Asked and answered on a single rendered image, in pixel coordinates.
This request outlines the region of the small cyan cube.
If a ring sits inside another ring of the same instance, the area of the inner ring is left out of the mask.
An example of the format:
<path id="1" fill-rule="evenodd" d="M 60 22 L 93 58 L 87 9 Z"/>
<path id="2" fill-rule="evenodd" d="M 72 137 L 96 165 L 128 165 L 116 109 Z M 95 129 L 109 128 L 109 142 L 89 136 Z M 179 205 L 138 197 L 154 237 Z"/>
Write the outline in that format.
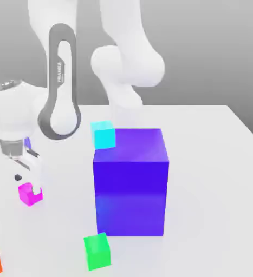
<path id="1" fill-rule="evenodd" d="M 111 121 L 92 122 L 90 127 L 95 150 L 116 146 L 115 128 Z"/>

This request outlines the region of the large purple box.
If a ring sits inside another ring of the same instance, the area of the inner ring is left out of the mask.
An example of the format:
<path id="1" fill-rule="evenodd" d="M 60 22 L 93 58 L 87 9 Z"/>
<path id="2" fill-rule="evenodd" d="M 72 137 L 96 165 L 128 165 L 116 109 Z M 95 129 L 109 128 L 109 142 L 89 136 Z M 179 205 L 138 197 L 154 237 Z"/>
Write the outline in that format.
<path id="1" fill-rule="evenodd" d="M 117 129 L 93 158 L 96 225 L 108 236 L 162 236 L 169 158 L 162 131 Z"/>

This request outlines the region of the small magenta cube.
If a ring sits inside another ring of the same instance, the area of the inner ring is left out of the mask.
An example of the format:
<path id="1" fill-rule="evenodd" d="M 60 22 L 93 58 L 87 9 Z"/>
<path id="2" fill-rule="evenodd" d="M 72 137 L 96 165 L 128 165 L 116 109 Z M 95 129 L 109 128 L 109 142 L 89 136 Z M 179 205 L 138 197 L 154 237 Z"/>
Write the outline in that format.
<path id="1" fill-rule="evenodd" d="M 42 189 L 40 189 L 40 192 L 38 194 L 34 194 L 33 186 L 30 182 L 27 182 L 19 186 L 18 193 L 20 200 L 27 206 L 32 206 L 43 200 Z"/>

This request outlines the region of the small green cube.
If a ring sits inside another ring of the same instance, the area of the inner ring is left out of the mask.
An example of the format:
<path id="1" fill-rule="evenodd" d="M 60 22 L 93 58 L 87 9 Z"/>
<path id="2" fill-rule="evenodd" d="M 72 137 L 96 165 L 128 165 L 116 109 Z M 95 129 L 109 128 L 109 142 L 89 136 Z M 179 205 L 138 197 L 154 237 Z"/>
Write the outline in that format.
<path id="1" fill-rule="evenodd" d="M 100 233 L 83 238 L 88 270 L 111 265 L 111 249 L 106 233 Z"/>

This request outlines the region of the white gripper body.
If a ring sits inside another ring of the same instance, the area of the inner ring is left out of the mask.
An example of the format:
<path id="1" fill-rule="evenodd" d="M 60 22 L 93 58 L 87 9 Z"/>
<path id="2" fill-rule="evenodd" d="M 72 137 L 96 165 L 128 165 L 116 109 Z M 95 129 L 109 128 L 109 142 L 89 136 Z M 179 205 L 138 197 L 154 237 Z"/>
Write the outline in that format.
<path id="1" fill-rule="evenodd" d="M 40 156 L 20 156 L 8 158 L 17 166 L 16 174 L 25 182 L 40 183 L 42 187 L 42 160 Z"/>

